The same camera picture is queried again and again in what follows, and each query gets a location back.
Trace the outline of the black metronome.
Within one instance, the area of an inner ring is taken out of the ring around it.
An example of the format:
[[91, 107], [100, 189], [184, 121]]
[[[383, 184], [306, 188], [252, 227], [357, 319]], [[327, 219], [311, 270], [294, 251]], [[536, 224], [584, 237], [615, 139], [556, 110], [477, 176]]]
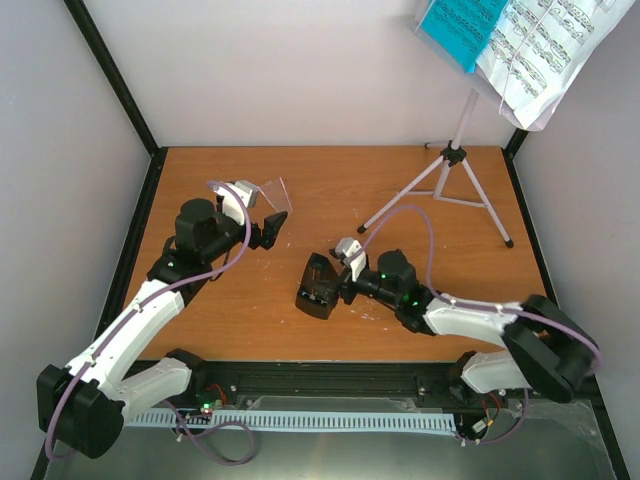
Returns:
[[310, 317], [327, 320], [338, 302], [343, 282], [342, 273], [326, 256], [312, 253], [299, 282], [295, 307]]

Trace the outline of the clear metronome cover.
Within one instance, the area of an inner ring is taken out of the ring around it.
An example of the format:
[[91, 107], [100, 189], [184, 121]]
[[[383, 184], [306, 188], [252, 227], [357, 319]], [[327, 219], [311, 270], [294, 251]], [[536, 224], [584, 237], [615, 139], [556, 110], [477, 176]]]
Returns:
[[293, 211], [292, 203], [282, 177], [267, 181], [259, 186], [259, 190], [267, 203], [276, 212], [285, 211], [291, 213]]

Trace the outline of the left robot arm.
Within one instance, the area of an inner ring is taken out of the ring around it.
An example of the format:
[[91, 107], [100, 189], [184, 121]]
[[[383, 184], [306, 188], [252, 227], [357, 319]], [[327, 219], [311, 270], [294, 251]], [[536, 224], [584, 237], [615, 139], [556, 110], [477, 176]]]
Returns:
[[45, 452], [57, 459], [60, 441], [90, 459], [104, 455], [123, 427], [160, 402], [179, 395], [201, 400], [208, 378], [201, 359], [175, 349], [146, 370], [127, 373], [156, 334], [217, 275], [213, 262], [233, 247], [270, 249], [287, 219], [281, 211], [257, 225], [243, 200], [196, 198], [181, 206], [167, 240], [130, 304], [80, 355], [64, 367], [47, 366], [36, 380]]

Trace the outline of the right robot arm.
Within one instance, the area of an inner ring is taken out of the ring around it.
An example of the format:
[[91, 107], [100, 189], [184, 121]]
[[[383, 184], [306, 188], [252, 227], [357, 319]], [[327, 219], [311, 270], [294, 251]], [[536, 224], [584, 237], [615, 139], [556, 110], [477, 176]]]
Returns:
[[384, 253], [375, 270], [362, 250], [337, 257], [345, 267], [344, 297], [361, 294], [382, 303], [413, 333], [497, 346], [458, 364], [458, 382], [475, 393], [532, 390], [567, 403], [595, 367], [595, 342], [544, 296], [507, 304], [464, 300], [421, 284], [400, 250]]

